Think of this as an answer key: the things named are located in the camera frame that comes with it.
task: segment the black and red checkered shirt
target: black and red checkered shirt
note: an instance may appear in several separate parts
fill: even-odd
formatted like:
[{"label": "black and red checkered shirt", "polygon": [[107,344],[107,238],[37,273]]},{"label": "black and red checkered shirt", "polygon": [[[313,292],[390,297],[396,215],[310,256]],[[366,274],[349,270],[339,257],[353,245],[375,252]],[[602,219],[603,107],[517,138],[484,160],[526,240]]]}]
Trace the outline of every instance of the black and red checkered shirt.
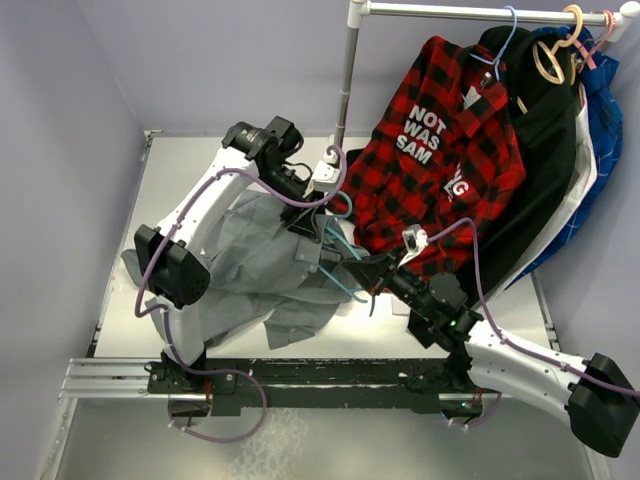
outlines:
[{"label": "black and red checkered shirt", "polygon": [[[342,190],[353,200],[356,243],[371,253],[401,245],[402,230],[414,224],[431,236],[471,217],[482,235],[524,180],[507,92],[500,82],[486,84],[494,67],[472,51],[492,60],[481,46],[427,41],[350,166]],[[329,209],[344,213],[346,205],[335,197]],[[471,255],[471,229],[461,227],[409,268],[426,279]]]}]

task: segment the white metal rod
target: white metal rod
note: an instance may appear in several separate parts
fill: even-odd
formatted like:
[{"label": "white metal rod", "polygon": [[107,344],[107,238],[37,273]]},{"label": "white metal rod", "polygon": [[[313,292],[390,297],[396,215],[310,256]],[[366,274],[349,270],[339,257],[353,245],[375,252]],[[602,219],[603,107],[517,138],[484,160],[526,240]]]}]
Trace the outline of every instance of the white metal rod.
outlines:
[{"label": "white metal rod", "polygon": [[[430,17],[467,20],[512,21],[513,15],[504,8],[447,7],[439,5],[411,5],[395,3],[368,2],[364,6],[364,14],[391,15],[404,17]],[[573,24],[576,17],[573,13],[544,12],[537,10],[516,10],[518,23],[544,23],[552,25]],[[602,13],[585,13],[584,25],[605,26]]]}]

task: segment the gray wall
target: gray wall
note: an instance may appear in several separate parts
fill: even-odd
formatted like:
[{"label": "gray wall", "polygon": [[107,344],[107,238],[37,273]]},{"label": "gray wall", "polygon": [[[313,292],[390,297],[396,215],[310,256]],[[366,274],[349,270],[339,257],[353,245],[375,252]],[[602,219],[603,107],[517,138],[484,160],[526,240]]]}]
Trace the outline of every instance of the gray wall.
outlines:
[{"label": "gray wall", "polygon": [[[265,124],[280,114],[307,135],[332,131],[347,0],[79,3],[144,128],[220,133],[238,120]],[[505,0],[413,3],[501,8]],[[531,1],[512,3],[533,7]],[[585,0],[581,5],[585,11],[598,10],[601,3]],[[566,0],[538,0],[535,5],[561,10]],[[441,35],[468,45],[489,26],[420,18],[365,19],[348,130],[370,133],[428,37]]]},{"label": "gray wall", "polygon": [[75,0],[0,2],[0,477],[34,478],[144,136]]},{"label": "gray wall", "polygon": [[[551,315],[565,350],[614,358],[640,388],[640,25],[608,53],[621,60],[613,92],[624,113],[624,147],[593,213],[571,244],[541,271]],[[638,478],[640,425],[621,460],[619,479]]]}]

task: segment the blue plaid shirt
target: blue plaid shirt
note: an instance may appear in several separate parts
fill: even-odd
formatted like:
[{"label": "blue plaid shirt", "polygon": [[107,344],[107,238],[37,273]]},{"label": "blue plaid shirt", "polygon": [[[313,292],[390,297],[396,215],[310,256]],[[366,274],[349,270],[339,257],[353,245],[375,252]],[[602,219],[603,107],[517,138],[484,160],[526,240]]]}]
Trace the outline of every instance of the blue plaid shirt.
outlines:
[{"label": "blue plaid shirt", "polygon": [[[569,28],[566,26],[558,28],[544,27],[535,30],[534,33],[540,35],[556,32],[562,38],[565,38],[567,33],[572,33],[573,30],[574,27]],[[583,28],[578,40],[589,49],[592,38],[593,36],[589,30]],[[573,52],[576,51],[575,47],[572,46],[570,48]],[[576,58],[580,59],[582,57],[578,53]],[[576,210],[564,228],[538,258],[527,266],[520,277],[534,271],[546,262],[578,233],[578,230],[589,216],[593,203],[602,192],[605,183],[607,183],[618,158],[620,158],[620,151],[622,150],[622,112],[609,91],[609,85],[611,85],[611,81],[616,74],[619,62],[601,52],[596,52],[592,58],[596,68],[589,70],[587,66],[584,67],[582,70],[582,83],[587,93],[589,132],[593,142],[598,177],[589,192],[587,192],[584,200],[582,200],[578,210]]]}]

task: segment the white table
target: white table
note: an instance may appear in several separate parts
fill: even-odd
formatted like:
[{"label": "white table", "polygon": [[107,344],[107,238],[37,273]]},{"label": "white table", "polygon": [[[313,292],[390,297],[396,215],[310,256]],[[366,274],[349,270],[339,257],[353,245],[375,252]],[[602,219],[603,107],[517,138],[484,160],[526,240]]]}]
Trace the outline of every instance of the white table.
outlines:
[{"label": "white table", "polygon": [[[345,149],[363,146],[366,141],[365,138],[347,139]],[[210,165],[219,145],[220,137],[160,136],[153,139],[123,248],[133,248],[133,234],[140,224],[155,226],[184,198]],[[294,158],[313,167],[322,158],[327,145],[327,138],[308,138]],[[163,348],[163,341],[149,318],[138,319],[133,315],[136,287],[124,263],[119,260],[119,255],[120,252],[105,296],[95,356],[157,357]],[[490,307],[503,328],[540,345],[549,346],[531,278],[522,279],[499,298],[492,300]],[[242,331],[220,347],[210,349],[207,355],[227,358],[446,357],[446,352],[437,346],[425,351],[406,331],[407,315],[408,309],[399,302],[392,309],[392,296],[384,294],[376,300],[373,317],[369,318],[368,304],[352,301],[341,306],[329,324],[314,338],[269,350],[265,329],[259,319],[243,327]]]}]

